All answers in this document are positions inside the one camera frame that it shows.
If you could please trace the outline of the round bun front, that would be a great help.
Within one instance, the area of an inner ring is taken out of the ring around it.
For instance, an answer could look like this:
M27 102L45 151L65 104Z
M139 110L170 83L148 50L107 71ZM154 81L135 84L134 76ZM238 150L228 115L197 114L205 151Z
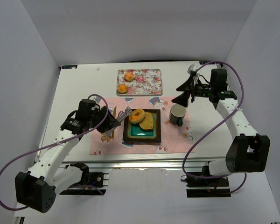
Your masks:
M126 84L119 84L117 86L117 92L119 94L125 94L128 92L128 86Z

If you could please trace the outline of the black teal square plate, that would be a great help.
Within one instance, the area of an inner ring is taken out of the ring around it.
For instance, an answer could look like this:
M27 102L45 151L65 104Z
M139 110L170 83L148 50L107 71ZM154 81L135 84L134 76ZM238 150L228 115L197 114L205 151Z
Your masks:
M161 111L160 109L144 109L153 116L154 127L144 130L139 124L132 124L129 118L124 120L123 141L134 143L161 143Z

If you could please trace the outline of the gold fork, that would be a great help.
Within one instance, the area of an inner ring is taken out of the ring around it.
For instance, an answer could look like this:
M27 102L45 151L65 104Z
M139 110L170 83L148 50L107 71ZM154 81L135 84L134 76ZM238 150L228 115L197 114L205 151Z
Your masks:
M107 141L109 142L112 138L111 137L107 137L105 134L102 134L101 136L101 141L104 142L104 141Z

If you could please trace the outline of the pink bunny placemat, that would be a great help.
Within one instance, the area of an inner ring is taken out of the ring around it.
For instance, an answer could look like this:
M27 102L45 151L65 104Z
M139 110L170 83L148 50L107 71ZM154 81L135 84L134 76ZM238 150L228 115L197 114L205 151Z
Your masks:
M183 118L183 125L178 127L169 120L170 109L173 106L171 97L138 97L138 98L107 98L109 110L112 112L117 106L116 112L130 107L135 109L160 109L161 111L161 143L134 143L123 141L124 122L114 131L114 140L101 141L97 131L91 133L91 155L113 154L171 154L185 153L194 143L190 126L189 115Z

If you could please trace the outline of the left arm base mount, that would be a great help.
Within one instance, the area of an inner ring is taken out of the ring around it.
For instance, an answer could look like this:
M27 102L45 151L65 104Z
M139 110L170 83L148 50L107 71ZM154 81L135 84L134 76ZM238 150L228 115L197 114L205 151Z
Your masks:
M82 162L63 164L60 169L78 168L82 172L81 180L70 188L67 188L61 195L72 196L103 196L108 185L108 173L103 171L91 171L89 166Z

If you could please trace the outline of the green white mug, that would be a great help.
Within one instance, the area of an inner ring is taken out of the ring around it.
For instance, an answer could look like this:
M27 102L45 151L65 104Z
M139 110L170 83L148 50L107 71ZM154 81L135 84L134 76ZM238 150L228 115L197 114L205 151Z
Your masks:
M178 104L174 104L171 109L170 109L170 113L169 113L169 120L172 124L177 125L178 127L181 127L183 125L183 118L186 115L186 108L178 105Z

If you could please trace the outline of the seeded bread slice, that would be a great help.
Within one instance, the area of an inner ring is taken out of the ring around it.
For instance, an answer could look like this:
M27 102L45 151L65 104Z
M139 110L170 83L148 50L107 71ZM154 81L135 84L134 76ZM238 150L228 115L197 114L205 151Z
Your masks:
M143 130L152 130L154 127L154 119L150 112L145 112L144 119L139 123Z

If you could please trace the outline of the round bun rear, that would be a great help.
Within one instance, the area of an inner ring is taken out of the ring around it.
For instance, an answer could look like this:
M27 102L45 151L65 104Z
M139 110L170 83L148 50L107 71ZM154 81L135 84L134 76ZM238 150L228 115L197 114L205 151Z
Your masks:
M127 81L127 82L131 82L134 80L134 74L132 72L126 72L124 74L124 79Z

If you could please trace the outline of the aluminium table rail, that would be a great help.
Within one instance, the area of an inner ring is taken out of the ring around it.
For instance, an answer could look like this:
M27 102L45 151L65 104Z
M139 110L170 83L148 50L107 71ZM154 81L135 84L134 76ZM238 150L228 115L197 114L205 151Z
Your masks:
M201 168L203 165L206 165L208 161L203 159L198 160L187 160L185 162L185 168ZM70 165L74 162L63 162L61 167L65 167L65 165ZM91 161L81 162L86 164L89 168L92 169L146 169L146 168L182 168L182 160L155 160L155 161Z

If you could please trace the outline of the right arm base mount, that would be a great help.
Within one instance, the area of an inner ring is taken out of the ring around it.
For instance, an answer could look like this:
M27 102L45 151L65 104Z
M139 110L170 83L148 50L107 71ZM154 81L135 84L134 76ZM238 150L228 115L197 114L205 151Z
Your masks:
M228 178L201 179L182 175L186 183L187 198L231 197Z

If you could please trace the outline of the round bun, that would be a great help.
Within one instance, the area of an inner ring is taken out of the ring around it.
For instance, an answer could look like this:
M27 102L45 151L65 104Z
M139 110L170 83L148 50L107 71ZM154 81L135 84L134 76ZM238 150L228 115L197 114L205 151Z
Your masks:
M134 80L134 74L132 72L126 72L124 74L124 79L127 81L127 82L131 82Z
M117 92L119 94L125 94L128 92L128 86L126 84L119 84L117 86Z

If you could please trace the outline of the orange glazed donut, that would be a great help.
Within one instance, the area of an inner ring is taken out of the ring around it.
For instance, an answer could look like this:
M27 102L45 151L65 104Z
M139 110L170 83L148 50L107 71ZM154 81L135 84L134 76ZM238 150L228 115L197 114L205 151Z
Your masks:
M129 115L129 121L132 124L140 123L145 118L145 111L143 109L136 109Z

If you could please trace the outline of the gold knife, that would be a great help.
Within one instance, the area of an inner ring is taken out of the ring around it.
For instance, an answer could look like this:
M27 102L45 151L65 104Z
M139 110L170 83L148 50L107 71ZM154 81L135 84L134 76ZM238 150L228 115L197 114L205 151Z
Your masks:
M117 110L117 106L114 107L113 109L113 117L116 118L116 110ZM112 140L114 140L114 130L112 131Z

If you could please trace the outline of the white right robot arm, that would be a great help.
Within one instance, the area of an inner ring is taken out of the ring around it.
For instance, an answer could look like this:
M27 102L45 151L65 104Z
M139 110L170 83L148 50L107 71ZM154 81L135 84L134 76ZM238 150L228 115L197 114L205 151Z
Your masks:
M201 178L215 179L233 173L263 172L270 139L252 127L240 108L242 101L238 101L235 93L227 89L227 71L212 69L210 81L205 84L199 80L197 66L191 65L188 73L188 80L176 89L182 94L174 98L172 103L186 108L196 97L208 98L222 116L222 122L227 125L233 138L225 158L209 162Z

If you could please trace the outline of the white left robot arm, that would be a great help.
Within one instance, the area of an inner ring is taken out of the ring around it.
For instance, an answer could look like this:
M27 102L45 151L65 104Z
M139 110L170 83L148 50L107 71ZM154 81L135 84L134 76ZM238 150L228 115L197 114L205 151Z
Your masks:
M17 202L41 213L52 207L57 195L70 186L85 185L89 179L89 167L81 162L67 165L61 173L58 168L69 152L91 129L110 135L121 125L123 113L114 117L107 106L96 101L82 99L78 109L72 111L60 127L55 146L28 169L19 172L15 178Z

